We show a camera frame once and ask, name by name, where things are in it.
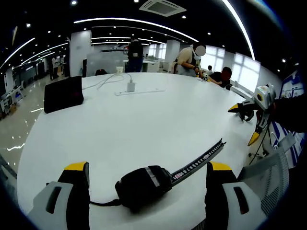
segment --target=ceiling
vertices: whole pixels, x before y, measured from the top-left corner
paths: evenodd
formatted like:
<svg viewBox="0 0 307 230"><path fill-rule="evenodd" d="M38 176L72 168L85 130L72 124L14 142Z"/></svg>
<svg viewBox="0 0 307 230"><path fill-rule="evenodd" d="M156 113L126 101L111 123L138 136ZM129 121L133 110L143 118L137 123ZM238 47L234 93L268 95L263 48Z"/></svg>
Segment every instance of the ceiling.
<svg viewBox="0 0 307 230"><path fill-rule="evenodd" d="M33 52L37 54L49 47L66 43L71 33L82 31L84 28L92 30L93 38L131 37L132 34L135 34L139 38L159 42L166 42L170 38L177 39L182 43L183 41L190 44L193 42L191 39L169 30L137 22L103 20L73 23L77 20L100 17L131 18L157 23L187 34L206 45L217 47L224 45L226 51L251 56L240 27L222 0L171 0L172 3L187 9L187 11L169 17L140 11L139 8L146 1L140 0L135 3L133 0L78 0L75 6L71 5L70 0L10 0L2 2L1 8L5 9L6 13L0 15L1 33L3 33L0 36L0 65L17 47L33 37L35 40L16 53L3 66L3 69L6 69L8 64L20 65L21 60L27 60L33 56ZM267 15L255 7L251 3L252 1L229 0L229 2L235 8L247 30L257 61L276 74L281 74L277 72L277 69L284 68L285 64L281 62L282 58L287 60L291 58L292 62L297 61L292 51L291 42L285 38L283 29L280 29ZM277 13L287 19L287 14L284 14L282 8L274 3L275 1L268 2L276 7ZM26 23L30 23L31 27L27 28ZM13 30L16 26L18 26L18 30L12 45ZM105 41L106 39L97 39L94 42ZM60 46L53 49L52 52L57 53L63 49Z"/></svg>

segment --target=window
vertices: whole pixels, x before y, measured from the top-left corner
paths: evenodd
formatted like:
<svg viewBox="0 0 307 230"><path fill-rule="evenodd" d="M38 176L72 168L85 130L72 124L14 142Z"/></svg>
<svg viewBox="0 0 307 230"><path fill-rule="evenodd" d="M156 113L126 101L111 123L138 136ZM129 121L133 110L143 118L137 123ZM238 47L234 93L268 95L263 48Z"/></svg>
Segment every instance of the window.
<svg viewBox="0 0 307 230"><path fill-rule="evenodd" d="M166 55L166 44L161 44L159 46L159 56L158 58L165 59Z"/></svg>
<svg viewBox="0 0 307 230"><path fill-rule="evenodd" d="M207 69L212 66L214 72L222 71L224 63L225 50L213 46L207 46L206 54L201 57L201 67Z"/></svg>
<svg viewBox="0 0 307 230"><path fill-rule="evenodd" d="M235 55L231 80L237 81L243 87L254 92L258 82L259 72L259 62L243 56L242 54Z"/></svg>
<svg viewBox="0 0 307 230"><path fill-rule="evenodd" d="M154 56L155 57L156 49L157 49L157 44L151 44L149 46L148 56Z"/></svg>

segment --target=air conditioning vent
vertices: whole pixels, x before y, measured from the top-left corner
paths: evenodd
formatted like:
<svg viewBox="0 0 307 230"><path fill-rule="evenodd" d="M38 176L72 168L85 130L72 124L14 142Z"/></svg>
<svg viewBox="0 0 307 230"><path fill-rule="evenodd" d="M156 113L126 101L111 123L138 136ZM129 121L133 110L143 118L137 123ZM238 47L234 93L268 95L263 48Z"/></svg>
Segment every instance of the air conditioning vent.
<svg viewBox="0 0 307 230"><path fill-rule="evenodd" d="M140 7L140 10L156 13L164 17L187 11L186 9L166 0L148 0Z"/></svg>

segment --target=white cable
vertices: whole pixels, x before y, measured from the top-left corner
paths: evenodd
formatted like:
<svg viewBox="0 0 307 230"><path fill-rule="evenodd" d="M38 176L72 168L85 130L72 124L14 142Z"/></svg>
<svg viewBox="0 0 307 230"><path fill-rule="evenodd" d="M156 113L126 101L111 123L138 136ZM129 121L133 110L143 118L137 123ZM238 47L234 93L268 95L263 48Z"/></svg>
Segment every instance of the white cable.
<svg viewBox="0 0 307 230"><path fill-rule="evenodd" d="M122 74L127 74L127 75L129 75L129 76L130 76L130 79L132 80L132 76L131 76L130 74L128 74L128 73L115 73L115 74L113 74L112 76L108 77L107 79L99 81L99 82L96 83L95 85L91 85L91 86L82 88L82 90L86 90L86 89L92 88L92 87L94 87L94 86L96 86L96 85L99 85L99 84L100 84L101 82L103 82L103 81L104 81L104 82L103 82L100 86L98 86L97 89L100 89L104 84L122 81L122 80L124 80L124 77L122 76ZM114 77L114 76L116 76L116 75L121 76L122 79L121 79L121 80L109 81L109 82L106 83L107 80L109 80L110 78L112 78L112 77Z"/></svg>

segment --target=glossy floor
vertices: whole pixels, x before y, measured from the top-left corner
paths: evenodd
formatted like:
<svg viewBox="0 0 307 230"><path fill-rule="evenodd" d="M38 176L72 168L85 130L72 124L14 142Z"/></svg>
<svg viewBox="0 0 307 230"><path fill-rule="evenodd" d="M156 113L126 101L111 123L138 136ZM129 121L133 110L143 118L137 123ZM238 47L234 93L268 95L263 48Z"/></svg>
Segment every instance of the glossy floor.
<svg viewBox="0 0 307 230"><path fill-rule="evenodd" d="M25 97L19 101L15 113L0 121L0 154L16 173L28 134L44 108L45 85L50 82L47 75L25 88L23 91Z"/></svg>

